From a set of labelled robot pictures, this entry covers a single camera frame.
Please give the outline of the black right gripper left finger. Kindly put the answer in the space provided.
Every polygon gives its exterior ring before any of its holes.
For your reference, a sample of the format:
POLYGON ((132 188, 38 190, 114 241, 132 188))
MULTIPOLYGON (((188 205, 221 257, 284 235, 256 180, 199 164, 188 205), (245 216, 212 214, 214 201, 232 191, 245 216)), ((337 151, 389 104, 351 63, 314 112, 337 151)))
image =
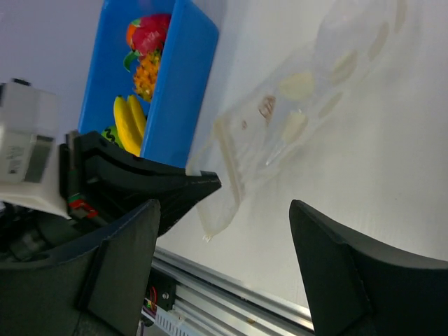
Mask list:
POLYGON ((151 200, 106 227, 1 263, 2 335, 135 335, 160 223, 151 200))

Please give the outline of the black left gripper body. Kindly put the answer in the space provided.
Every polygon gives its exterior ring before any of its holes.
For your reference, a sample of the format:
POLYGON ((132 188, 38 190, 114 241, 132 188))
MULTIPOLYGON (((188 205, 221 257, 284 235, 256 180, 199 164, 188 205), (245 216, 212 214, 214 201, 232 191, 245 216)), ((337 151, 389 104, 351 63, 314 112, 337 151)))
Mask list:
POLYGON ((1 260, 23 262, 36 254, 63 245, 106 227, 88 227, 71 215, 71 133, 58 145, 59 193, 66 201, 68 217, 1 201, 1 260))

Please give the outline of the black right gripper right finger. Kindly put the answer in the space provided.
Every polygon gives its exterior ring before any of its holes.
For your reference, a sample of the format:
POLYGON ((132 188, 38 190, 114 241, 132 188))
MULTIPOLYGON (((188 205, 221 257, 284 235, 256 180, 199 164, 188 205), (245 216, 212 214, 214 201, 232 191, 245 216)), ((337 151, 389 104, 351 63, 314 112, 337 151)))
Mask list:
POLYGON ((316 335, 446 335, 447 262, 294 200, 290 229, 316 335))

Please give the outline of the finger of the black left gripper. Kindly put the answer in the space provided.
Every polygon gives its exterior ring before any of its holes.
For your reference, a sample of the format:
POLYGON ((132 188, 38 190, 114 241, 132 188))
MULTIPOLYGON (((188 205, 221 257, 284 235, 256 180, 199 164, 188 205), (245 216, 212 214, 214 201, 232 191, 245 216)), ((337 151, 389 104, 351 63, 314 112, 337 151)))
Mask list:
POLYGON ((105 226, 148 200, 160 203, 158 234, 222 186, 217 174, 137 157, 98 132, 71 133, 71 215, 89 228, 105 226))

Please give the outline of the yellow toy banana bunch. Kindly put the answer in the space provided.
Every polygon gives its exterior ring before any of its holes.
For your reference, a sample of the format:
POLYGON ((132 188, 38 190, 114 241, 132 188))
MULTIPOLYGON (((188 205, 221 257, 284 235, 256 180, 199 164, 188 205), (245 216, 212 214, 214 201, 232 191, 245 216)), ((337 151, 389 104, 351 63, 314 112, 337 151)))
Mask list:
POLYGON ((146 117, 138 98, 117 96, 113 103, 115 126, 124 149, 139 157, 146 130, 146 117))

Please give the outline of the clear dotted zip top bag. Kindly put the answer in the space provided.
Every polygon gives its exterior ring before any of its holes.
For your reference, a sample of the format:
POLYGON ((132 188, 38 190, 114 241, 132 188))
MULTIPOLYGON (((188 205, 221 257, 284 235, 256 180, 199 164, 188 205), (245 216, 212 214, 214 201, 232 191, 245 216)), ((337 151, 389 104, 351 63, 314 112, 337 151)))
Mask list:
POLYGON ((403 40, 419 8, 417 1, 335 1, 313 42, 215 119, 186 167, 191 176, 213 172, 222 183, 197 205, 206 240, 231 224, 245 197, 276 176, 403 40))

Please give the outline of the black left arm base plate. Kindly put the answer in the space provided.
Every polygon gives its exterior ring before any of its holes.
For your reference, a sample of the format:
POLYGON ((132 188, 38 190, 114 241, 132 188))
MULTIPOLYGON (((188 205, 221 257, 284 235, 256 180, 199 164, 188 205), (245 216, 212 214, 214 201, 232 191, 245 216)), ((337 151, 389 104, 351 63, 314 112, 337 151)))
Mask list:
POLYGON ((165 273, 152 268, 148 278, 143 311, 155 317, 158 309, 172 310, 176 299, 176 281, 165 273))

